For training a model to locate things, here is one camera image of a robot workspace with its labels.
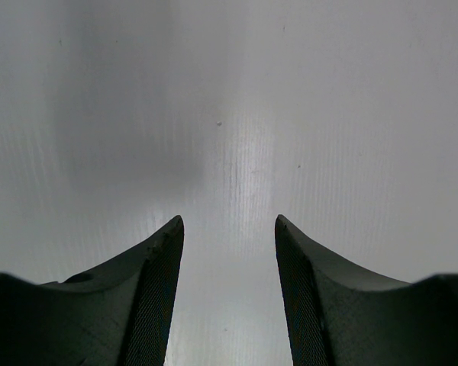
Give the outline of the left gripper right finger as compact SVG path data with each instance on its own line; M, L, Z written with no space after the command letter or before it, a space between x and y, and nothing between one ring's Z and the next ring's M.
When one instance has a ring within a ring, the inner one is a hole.
M296 365L458 365L458 274L407 283L361 267L275 222Z

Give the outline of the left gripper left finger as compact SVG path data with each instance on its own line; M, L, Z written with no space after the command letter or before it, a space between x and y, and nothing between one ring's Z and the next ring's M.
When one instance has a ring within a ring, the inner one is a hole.
M63 282L0 273L0 365L162 365L183 243L174 217Z

